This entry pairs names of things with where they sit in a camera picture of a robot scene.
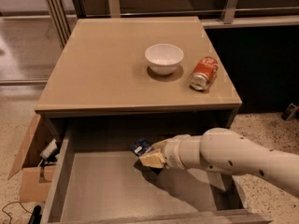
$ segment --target cardboard box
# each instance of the cardboard box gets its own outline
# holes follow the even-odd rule
[[[42,169],[37,167],[41,161],[39,154],[53,139],[52,134],[40,115],[32,118],[31,124],[21,143],[16,159],[10,170],[8,180],[21,169],[22,180],[20,202],[44,202],[50,189],[55,166]]]

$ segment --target tabletop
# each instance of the tabletop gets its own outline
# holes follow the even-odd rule
[[[153,74],[148,47],[168,43],[184,58],[173,74]],[[217,78],[207,91],[189,87],[205,56],[218,60]],[[237,108],[241,100],[197,17],[78,20],[36,113],[213,110]]]

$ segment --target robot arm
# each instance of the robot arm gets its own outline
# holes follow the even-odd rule
[[[139,157],[143,165],[256,175],[299,197],[298,155],[262,147],[230,130],[215,128],[202,136],[178,135],[153,148]]]

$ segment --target open drawer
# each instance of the open drawer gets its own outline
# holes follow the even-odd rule
[[[230,176],[169,169],[156,175],[130,151],[140,137],[153,143],[198,135],[217,126],[212,120],[199,113],[70,120],[42,223],[269,223],[271,217],[244,208]]]

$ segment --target soda can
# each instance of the soda can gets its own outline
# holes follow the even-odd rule
[[[208,89],[217,75],[217,70],[217,60],[213,57],[206,56],[195,66],[189,78],[189,85],[198,91]]]

